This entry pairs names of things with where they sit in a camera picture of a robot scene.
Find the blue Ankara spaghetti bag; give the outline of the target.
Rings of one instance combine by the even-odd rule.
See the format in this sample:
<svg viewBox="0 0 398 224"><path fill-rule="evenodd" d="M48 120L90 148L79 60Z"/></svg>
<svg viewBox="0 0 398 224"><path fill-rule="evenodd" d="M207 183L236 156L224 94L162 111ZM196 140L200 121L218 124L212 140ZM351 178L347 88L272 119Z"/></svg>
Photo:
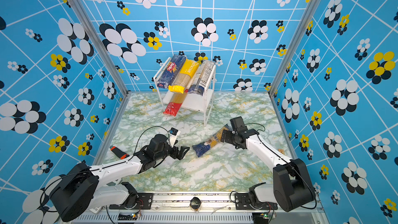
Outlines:
<svg viewBox="0 0 398 224"><path fill-rule="evenodd" d="M219 142L221 142L221 137L224 130L231 131L232 129L228 124L226 124L219 131L213 134L207 141L192 146L198 158L203 156Z"/></svg>

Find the red spaghetti bag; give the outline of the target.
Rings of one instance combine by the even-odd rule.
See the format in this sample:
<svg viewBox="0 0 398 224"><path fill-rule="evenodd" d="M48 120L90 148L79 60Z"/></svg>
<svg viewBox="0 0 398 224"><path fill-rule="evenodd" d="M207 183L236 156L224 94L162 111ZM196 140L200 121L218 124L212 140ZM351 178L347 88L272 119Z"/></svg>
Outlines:
<svg viewBox="0 0 398 224"><path fill-rule="evenodd" d="M187 93L174 93L163 114L176 117L186 96Z"/></svg>

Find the clear white-label spaghetti bag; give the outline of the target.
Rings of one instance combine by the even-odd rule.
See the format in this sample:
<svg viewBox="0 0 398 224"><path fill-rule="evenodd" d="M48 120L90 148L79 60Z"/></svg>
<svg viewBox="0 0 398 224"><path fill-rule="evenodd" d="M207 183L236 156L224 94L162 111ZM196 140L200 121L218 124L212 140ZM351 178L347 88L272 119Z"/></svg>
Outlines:
<svg viewBox="0 0 398 224"><path fill-rule="evenodd" d="M193 82L188 90L188 94L198 94L201 96L204 94L205 86L210 78L214 65L215 63L213 61L206 60L202 62L193 77Z"/></svg>

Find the blue Barilla spaghetti box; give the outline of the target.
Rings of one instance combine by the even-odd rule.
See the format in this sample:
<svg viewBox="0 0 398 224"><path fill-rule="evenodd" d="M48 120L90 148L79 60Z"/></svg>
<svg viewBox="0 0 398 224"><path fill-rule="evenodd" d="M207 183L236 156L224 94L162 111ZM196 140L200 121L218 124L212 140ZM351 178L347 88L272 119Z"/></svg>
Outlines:
<svg viewBox="0 0 398 224"><path fill-rule="evenodd" d="M181 71L187 56L185 55L173 55L169 63L165 66L165 70L157 80L157 86L159 88L168 89L173 84L177 75Z"/></svg>

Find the yellow Pastatime spaghetti bag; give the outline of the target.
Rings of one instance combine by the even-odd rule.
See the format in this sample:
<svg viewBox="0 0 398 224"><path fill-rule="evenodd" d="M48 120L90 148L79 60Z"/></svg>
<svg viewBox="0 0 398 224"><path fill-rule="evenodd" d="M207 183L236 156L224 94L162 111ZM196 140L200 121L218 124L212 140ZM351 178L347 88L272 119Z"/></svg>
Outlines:
<svg viewBox="0 0 398 224"><path fill-rule="evenodd" d="M168 87L169 91L183 94L198 68L199 64L196 61L186 60L176 79Z"/></svg>

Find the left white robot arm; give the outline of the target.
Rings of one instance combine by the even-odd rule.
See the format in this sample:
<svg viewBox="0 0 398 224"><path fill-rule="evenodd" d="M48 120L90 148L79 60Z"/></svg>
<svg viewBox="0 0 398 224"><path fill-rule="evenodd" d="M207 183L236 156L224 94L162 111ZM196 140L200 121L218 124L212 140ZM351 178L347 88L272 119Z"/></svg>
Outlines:
<svg viewBox="0 0 398 224"><path fill-rule="evenodd" d="M182 160L189 149L171 146L168 137L157 134L148 145L125 159L91 167L77 164L61 178L49 198L64 222L73 221L96 207L119 205L132 209L138 203L136 189L129 182L116 186L109 183L155 168L167 157Z"/></svg>

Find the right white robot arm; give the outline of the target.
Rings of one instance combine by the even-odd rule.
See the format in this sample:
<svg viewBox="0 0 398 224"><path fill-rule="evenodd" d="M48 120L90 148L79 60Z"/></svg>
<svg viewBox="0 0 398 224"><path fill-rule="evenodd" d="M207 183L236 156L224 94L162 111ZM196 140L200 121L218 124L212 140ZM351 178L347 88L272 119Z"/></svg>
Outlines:
<svg viewBox="0 0 398 224"><path fill-rule="evenodd" d="M273 171L272 186L260 183L249 189L249 202L253 208L261 209L266 203L276 203L282 210L289 212L298 207L306 208L306 204L316 201L306 164L301 159L292 159L282 154L262 141L256 130L224 130L221 141L237 149L249 150Z"/></svg>

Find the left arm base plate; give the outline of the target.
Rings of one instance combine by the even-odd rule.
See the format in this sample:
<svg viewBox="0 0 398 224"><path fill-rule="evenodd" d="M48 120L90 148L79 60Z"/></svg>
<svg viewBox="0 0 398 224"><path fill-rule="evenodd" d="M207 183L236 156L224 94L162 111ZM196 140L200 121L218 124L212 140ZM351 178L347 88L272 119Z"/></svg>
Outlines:
<svg viewBox="0 0 398 224"><path fill-rule="evenodd" d="M153 202L153 193L143 193L139 192L134 200L129 201L128 205L125 203L121 205L110 205L110 209L119 209L119 210L131 210L131 209L136 209L136 210L149 210L151 209L152 202Z"/></svg>

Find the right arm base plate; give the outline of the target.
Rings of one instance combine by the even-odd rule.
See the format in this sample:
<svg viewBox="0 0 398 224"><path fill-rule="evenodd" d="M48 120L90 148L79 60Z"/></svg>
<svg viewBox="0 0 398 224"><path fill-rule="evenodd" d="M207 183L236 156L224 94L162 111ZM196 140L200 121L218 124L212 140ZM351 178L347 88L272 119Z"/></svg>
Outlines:
<svg viewBox="0 0 398 224"><path fill-rule="evenodd" d="M235 203L236 210L250 210L250 211L272 211L278 210L277 203L271 202L259 202L252 203L249 199L249 193L234 193L232 197L233 203Z"/></svg>

